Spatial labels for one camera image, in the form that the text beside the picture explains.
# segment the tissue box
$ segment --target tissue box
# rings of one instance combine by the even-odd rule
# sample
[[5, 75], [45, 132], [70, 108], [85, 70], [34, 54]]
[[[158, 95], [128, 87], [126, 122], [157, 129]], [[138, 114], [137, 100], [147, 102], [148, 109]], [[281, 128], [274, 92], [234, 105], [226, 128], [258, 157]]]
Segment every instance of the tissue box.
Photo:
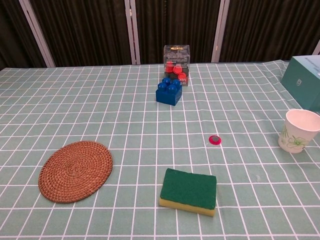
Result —
[[189, 45], [165, 45], [163, 48], [164, 74], [171, 80], [178, 79], [182, 86], [188, 86], [190, 48]]
[[320, 111], [320, 55], [293, 56], [280, 82], [303, 109]]

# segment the sponge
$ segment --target sponge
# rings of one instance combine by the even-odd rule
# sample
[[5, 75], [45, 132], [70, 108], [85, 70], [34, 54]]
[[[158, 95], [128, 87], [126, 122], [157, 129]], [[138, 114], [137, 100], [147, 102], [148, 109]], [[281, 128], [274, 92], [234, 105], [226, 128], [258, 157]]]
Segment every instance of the sponge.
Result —
[[168, 168], [165, 171], [159, 205], [214, 216], [217, 178]]

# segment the woven placemat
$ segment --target woven placemat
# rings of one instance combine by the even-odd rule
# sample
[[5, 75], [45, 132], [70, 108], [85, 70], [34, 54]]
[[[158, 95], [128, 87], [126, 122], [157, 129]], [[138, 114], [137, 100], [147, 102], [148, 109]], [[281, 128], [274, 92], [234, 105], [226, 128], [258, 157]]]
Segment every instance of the woven placemat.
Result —
[[109, 150], [95, 141], [78, 141], [53, 153], [43, 165], [38, 187], [56, 203], [73, 203], [95, 193], [113, 168]]

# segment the dark curtain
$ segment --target dark curtain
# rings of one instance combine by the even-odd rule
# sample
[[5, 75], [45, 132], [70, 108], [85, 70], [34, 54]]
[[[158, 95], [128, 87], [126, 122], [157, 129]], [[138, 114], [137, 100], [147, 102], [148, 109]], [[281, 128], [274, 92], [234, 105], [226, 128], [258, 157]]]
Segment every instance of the dark curtain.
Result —
[[136, 0], [142, 64], [163, 63], [165, 45], [190, 45], [190, 62], [211, 62], [220, 0]]
[[123, 0], [30, 0], [57, 67], [131, 64]]
[[43, 67], [46, 63], [19, 0], [1, 0], [0, 70]]
[[231, 0], [220, 62], [311, 55], [320, 39], [320, 0]]

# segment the teal box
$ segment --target teal box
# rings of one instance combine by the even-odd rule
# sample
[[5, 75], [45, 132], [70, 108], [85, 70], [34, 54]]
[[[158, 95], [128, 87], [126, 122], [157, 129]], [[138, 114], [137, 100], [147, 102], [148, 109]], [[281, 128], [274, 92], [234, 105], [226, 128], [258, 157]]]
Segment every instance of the teal box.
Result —
[[280, 82], [303, 109], [320, 111], [320, 55], [293, 56]]

